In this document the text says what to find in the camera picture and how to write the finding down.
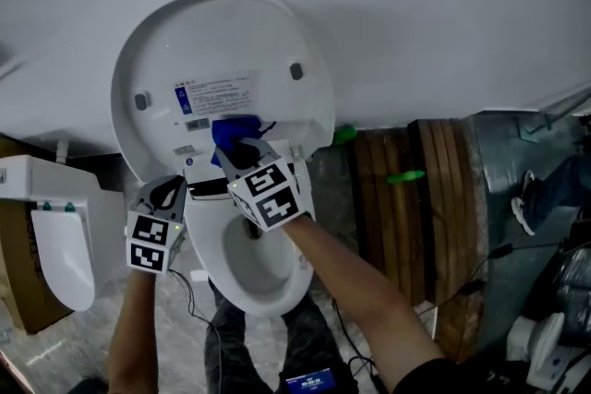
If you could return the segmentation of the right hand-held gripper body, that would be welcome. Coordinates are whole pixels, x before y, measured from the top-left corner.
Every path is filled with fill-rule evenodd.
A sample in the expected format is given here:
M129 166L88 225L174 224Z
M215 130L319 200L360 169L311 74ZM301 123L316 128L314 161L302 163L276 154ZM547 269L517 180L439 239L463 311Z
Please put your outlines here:
M307 213L296 178L284 158L235 179L227 189L243 215L264 233Z

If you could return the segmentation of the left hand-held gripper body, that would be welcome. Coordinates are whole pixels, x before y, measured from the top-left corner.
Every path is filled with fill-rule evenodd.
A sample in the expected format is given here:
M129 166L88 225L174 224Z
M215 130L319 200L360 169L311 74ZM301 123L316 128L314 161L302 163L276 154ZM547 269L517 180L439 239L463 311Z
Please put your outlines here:
M153 274L166 274L184 241L186 225L169 221L158 212L133 208L127 213L127 265Z

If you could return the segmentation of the blue cleaning cloth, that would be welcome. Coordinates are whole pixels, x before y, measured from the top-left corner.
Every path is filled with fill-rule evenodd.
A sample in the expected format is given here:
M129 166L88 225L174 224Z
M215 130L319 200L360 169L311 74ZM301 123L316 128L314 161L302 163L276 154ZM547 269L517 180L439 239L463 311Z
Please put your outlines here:
M232 116L212 123L212 139L237 169L244 170L258 162L259 152L241 140L261 139L275 125L275 122L264 125L256 115Z

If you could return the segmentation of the white toilet lid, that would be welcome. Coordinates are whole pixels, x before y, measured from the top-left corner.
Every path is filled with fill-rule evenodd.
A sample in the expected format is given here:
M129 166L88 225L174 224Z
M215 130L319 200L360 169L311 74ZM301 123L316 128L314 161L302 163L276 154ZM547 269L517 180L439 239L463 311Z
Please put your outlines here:
M222 177L211 127L255 116L282 155L310 157L332 142L332 78L309 27L272 0L175 0L126 40L111 83L115 140L149 182Z

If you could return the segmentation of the person's left forearm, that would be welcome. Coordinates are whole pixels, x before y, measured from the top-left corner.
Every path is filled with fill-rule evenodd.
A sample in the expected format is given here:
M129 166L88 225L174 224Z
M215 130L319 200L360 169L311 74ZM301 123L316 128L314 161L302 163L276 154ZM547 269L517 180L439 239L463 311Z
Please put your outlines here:
M130 272L108 353L108 394L158 394L155 288L154 273Z

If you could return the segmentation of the person's right forearm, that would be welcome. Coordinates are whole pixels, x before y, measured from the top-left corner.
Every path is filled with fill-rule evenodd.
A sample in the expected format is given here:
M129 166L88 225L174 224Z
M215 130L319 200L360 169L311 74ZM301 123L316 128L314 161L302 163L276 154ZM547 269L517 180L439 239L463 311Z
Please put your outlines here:
M388 390L414 369L443 357L413 306L367 261L306 215L287 222L283 231L363 333Z

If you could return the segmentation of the white smart toilet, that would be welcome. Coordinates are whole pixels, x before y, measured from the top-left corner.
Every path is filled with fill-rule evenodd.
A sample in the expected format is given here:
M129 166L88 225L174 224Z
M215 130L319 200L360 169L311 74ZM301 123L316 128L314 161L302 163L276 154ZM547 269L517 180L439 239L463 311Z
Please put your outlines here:
M281 229L301 204L313 211L306 161L284 163L248 180L209 176L188 185L184 217L191 244L228 298L278 299L289 290L299 255Z

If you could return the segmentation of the white tank toilet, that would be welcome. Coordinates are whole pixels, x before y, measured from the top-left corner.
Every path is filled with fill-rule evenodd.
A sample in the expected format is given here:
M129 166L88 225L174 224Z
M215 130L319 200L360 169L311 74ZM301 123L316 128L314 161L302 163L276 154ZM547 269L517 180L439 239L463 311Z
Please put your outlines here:
M126 272L124 194L89 172L29 155L0 159L0 198L32 203L43 276L73 311L87 311Z

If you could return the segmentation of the white toilet bowl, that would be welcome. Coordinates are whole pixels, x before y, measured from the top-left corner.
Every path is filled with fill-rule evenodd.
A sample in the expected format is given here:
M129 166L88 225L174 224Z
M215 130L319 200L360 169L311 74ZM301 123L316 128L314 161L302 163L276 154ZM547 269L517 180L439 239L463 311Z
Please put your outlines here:
M529 365L526 384L552 390L564 372L569 349L559 345L565 315L553 313L536 322L519 316L513 322L506 340L506 360Z

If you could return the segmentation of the green detergent bottle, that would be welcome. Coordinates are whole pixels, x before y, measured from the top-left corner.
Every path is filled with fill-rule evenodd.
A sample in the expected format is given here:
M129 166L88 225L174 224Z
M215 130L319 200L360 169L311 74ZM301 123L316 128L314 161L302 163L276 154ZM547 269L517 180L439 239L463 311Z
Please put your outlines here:
M341 125L334 130L332 136L332 145L341 146L348 141L354 139L357 135L357 130L352 125Z
M400 183L413 182L421 179L426 175L425 171L422 170L411 170L404 173L390 174L386 177L386 183L388 185L396 185Z

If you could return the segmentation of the wooden plank platform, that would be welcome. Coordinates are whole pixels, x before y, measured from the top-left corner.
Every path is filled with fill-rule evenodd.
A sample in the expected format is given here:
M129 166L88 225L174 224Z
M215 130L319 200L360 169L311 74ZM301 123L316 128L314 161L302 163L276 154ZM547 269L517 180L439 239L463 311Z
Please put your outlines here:
M465 120L359 131L346 144L361 256L414 306L433 304L434 338L458 363L476 353L488 235L474 135ZM390 174L422 170L413 182Z

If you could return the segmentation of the person's left leg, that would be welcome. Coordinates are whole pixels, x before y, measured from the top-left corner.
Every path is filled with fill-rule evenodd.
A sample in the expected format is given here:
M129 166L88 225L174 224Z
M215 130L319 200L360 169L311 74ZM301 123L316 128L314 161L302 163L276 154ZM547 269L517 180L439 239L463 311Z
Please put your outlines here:
M204 348L208 394L274 394L260 377L245 344L245 313L211 280L208 283L216 305Z

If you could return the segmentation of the person's leg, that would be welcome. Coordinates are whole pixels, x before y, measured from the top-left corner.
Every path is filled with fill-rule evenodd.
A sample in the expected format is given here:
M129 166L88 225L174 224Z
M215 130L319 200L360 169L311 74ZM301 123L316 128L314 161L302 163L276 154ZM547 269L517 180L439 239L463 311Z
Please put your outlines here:
M276 394L288 394L283 381L330 368L338 388L324 394L359 394L357 381L344 362L328 323L311 296L306 295L291 311L282 316L287 328L287 349Z
M245 344L245 313L211 280L208 283L216 305L204 348L208 394L274 394L260 377Z

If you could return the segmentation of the brown cardboard box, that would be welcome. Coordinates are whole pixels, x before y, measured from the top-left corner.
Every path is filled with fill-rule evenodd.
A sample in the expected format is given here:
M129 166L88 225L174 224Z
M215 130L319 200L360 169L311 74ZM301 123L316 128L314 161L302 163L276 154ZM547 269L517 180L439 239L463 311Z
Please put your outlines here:
M16 328L38 333L71 313L42 273L29 202L0 199L0 300Z

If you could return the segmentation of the person's right leg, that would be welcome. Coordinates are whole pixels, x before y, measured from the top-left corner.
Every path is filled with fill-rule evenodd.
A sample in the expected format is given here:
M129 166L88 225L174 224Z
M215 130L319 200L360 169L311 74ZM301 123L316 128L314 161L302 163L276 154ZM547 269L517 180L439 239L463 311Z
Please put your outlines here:
M328 323L311 296L306 295L291 311L282 316L287 328L287 349L276 394L288 394L283 381L330 368L338 388L324 394L359 394L357 381L344 362Z

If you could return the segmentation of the small black screen device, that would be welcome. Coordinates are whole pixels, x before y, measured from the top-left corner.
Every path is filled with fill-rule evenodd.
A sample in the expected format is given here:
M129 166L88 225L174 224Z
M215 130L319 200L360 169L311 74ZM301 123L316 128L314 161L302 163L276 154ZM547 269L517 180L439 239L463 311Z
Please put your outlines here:
M323 368L303 375L289 376L283 381L288 394L324 394L338 388L330 368Z

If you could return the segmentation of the person's black shirt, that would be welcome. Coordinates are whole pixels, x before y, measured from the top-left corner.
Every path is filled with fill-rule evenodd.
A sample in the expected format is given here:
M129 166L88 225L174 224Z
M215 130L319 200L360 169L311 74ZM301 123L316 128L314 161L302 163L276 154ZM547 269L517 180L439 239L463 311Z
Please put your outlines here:
M440 358L414 369L392 394L487 394L487 388L467 367Z

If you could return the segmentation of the plastic wrapped grey bundle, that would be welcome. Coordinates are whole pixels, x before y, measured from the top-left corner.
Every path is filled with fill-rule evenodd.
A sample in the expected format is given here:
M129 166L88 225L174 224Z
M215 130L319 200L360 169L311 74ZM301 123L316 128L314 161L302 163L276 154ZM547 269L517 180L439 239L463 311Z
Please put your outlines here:
M563 265L557 299L564 335L591 340L591 248L577 250Z

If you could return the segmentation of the long handled floor mop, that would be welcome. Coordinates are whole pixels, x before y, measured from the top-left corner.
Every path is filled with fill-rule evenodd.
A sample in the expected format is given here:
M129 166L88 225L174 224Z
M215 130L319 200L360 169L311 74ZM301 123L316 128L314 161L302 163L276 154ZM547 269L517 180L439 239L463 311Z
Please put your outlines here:
M518 137L522 141L538 143L543 132L550 132L560 121L582 110L588 102L591 102L591 87L555 101L531 116L518 118Z

